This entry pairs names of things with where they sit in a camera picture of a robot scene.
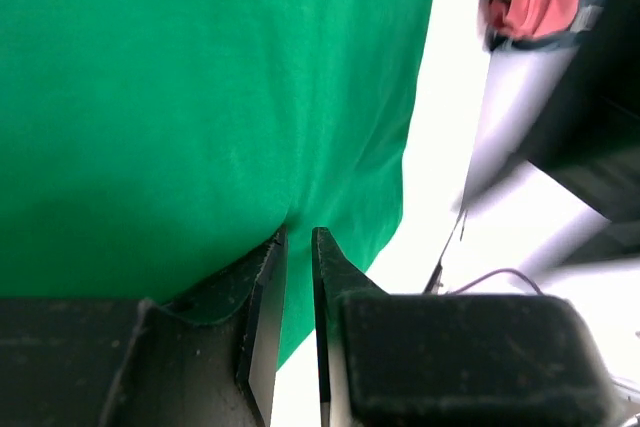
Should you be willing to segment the green polo shirt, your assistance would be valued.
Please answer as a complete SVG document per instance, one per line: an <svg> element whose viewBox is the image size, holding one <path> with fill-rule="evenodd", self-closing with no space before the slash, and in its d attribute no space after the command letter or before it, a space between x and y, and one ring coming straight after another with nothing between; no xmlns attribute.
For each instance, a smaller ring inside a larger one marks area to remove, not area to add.
<svg viewBox="0 0 640 427"><path fill-rule="evenodd" d="M371 265L402 217L432 0L1 0L1 292L165 301L280 227Z"/></svg>

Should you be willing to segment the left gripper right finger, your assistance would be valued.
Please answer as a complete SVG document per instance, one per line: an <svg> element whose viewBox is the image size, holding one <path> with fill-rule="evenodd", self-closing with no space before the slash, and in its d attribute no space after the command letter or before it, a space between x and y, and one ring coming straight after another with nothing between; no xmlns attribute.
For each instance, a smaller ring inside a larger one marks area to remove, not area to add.
<svg viewBox="0 0 640 427"><path fill-rule="evenodd" d="M325 426L616 426L584 320L545 295L389 294L312 234Z"/></svg>

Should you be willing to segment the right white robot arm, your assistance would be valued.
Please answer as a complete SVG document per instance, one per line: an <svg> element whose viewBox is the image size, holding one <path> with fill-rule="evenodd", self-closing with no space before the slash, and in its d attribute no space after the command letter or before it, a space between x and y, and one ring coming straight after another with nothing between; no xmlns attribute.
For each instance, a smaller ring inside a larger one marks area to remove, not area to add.
<svg viewBox="0 0 640 427"><path fill-rule="evenodd" d="M638 256L639 0L605 1L522 146L607 221L555 268Z"/></svg>

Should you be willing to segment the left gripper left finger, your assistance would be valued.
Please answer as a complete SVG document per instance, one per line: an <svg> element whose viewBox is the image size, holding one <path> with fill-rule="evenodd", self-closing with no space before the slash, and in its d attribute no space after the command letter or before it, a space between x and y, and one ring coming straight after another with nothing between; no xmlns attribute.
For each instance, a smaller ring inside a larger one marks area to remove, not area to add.
<svg viewBox="0 0 640 427"><path fill-rule="evenodd" d="M5 426L266 426L286 285L285 230L158 304L1 302Z"/></svg>

